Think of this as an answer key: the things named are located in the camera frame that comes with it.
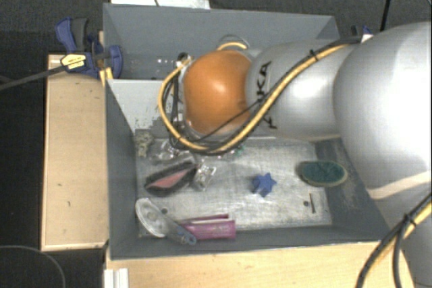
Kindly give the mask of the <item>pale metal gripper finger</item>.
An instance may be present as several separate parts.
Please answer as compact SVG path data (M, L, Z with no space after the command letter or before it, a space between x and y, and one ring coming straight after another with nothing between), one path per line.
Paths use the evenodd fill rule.
M216 171L217 171L216 167L208 166L204 164L199 165L193 179L193 186L198 191L205 191L208 188Z

